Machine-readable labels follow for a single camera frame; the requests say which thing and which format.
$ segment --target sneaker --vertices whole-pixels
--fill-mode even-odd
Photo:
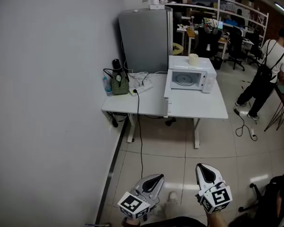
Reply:
[[[169,193],[168,202],[174,202],[174,203],[178,204],[178,196],[177,196],[176,192],[172,191],[172,192]]]
[[[247,105],[247,103],[243,103],[243,104],[238,104],[237,102],[236,102],[236,106],[241,106],[241,107],[245,107]]]
[[[258,121],[260,119],[260,117],[257,115],[257,116],[250,116],[249,114],[247,114],[247,117],[250,118],[250,119],[253,119],[254,121]]]

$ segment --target power strip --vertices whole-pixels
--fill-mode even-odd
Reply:
[[[151,81],[145,81],[144,82],[144,86],[140,86],[140,87],[130,87],[129,88],[129,92],[131,93],[132,96],[136,96],[137,94],[134,93],[133,91],[136,89],[138,94],[141,94],[142,92],[145,92],[149,89],[151,89],[153,87]]]

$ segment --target computer monitor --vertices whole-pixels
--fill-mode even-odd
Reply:
[[[223,30],[223,22],[222,22],[222,21],[219,21],[219,24],[218,24],[218,29],[221,29],[221,30]]]

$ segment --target black bag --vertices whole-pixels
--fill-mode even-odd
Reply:
[[[262,82],[270,82],[272,79],[274,79],[276,77],[276,75],[272,76],[272,69],[281,61],[281,59],[284,56],[283,55],[280,57],[280,59],[276,62],[276,64],[272,67],[272,68],[268,68],[266,66],[266,61],[267,61],[267,56],[271,53],[271,51],[273,50],[274,46],[271,48],[270,52],[268,53],[268,46],[271,40],[268,41],[268,45],[267,45],[267,49],[266,49],[266,57],[263,60],[262,64],[259,66],[258,70],[257,70],[257,74],[256,74],[256,78]]]

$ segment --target white shirt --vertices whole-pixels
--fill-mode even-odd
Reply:
[[[264,54],[263,60],[266,57],[266,50],[267,50],[267,45],[268,45],[269,41],[270,40],[266,40],[265,44],[262,47],[262,53]],[[268,53],[269,54],[268,54],[268,57],[267,57],[266,66],[268,68],[272,68],[276,64],[276,62],[281,58],[281,56],[283,55],[284,47],[282,47],[278,43],[276,43],[276,40],[271,40],[269,42],[269,46],[268,46]],[[272,69],[271,72],[273,74],[273,77],[274,76],[276,76],[276,77],[274,79],[272,79],[270,82],[273,82],[273,83],[276,82],[277,75],[278,75],[280,70],[282,70],[282,72],[284,72],[284,56],[280,60],[280,62]]]

